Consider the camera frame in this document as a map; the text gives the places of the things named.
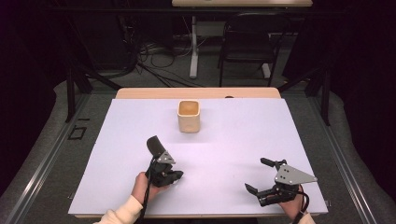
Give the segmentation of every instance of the human hand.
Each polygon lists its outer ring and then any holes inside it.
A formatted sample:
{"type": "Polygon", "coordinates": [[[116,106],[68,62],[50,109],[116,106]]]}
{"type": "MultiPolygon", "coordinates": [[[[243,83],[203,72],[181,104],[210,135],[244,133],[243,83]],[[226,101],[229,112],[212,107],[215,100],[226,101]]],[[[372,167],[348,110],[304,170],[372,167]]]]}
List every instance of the human hand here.
{"type": "Polygon", "coordinates": [[[285,211],[286,215],[288,215],[291,220],[294,220],[301,211],[303,199],[303,195],[297,194],[294,200],[288,201],[286,203],[279,203],[279,206],[283,209],[283,211],[285,211]]]}
{"type": "MultiPolygon", "coordinates": [[[[148,178],[145,172],[140,172],[134,181],[134,188],[132,189],[131,195],[134,196],[141,204],[145,200],[146,189],[148,187],[148,178]]],[[[157,188],[153,185],[150,186],[148,201],[151,201],[160,191],[168,189],[169,186],[163,186],[157,188]]]]}

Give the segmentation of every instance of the beige container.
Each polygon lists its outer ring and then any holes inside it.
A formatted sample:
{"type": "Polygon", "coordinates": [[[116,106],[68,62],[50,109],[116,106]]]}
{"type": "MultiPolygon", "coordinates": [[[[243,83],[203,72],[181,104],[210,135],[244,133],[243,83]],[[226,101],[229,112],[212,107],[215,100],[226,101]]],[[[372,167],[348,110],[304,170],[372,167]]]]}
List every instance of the beige container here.
{"type": "Polygon", "coordinates": [[[178,128],[182,133],[198,133],[200,124],[200,107],[198,101],[185,100],[178,103],[178,128]]]}

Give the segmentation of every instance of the sleeve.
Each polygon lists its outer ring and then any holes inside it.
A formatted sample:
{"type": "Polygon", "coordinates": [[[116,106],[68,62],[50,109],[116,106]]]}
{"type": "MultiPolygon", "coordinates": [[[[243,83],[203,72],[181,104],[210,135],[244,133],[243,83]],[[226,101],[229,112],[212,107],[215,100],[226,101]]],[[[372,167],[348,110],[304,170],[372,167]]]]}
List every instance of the sleeve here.
{"type": "Polygon", "coordinates": [[[140,215],[143,206],[134,197],[130,196],[128,201],[116,211],[108,210],[99,222],[95,224],[131,224],[134,223],[140,215]]]}
{"type": "Polygon", "coordinates": [[[314,219],[311,217],[311,215],[305,214],[300,221],[298,222],[298,224],[315,224],[314,219]]]}

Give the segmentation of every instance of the black chair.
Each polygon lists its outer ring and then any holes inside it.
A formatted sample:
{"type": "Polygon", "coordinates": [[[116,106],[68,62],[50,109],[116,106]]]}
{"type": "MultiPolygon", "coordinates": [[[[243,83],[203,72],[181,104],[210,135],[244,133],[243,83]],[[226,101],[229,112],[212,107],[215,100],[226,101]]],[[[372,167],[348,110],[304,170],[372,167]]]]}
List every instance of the black chair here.
{"type": "Polygon", "coordinates": [[[218,63],[219,86],[222,86],[224,62],[259,63],[259,69],[264,63],[270,63],[268,86],[271,86],[282,38],[289,27],[290,21],[278,15],[239,13],[228,19],[218,63]]]}

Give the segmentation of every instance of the white tabletop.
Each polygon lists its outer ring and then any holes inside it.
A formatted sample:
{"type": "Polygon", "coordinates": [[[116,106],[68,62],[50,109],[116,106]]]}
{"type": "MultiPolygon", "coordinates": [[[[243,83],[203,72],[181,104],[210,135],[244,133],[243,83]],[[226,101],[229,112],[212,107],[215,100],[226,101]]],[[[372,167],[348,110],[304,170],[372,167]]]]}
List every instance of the white tabletop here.
{"type": "MultiPolygon", "coordinates": [[[[313,175],[283,99],[199,99],[201,131],[181,133],[180,99],[113,100],[92,150],[69,214],[101,216],[125,202],[151,155],[157,135],[177,161],[182,178],[148,205],[147,217],[261,217],[283,214],[277,204],[260,207],[245,183],[269,189],[276,169],[260,158],[287,160],[313,175]]],[[[304,184],[309,211],[327,213],[318,183],[304,184]]]]}
{"type": "Polygon", "coordinates": [[[311,0],[173,0],[174,7],[311,7],[311,0]]]}

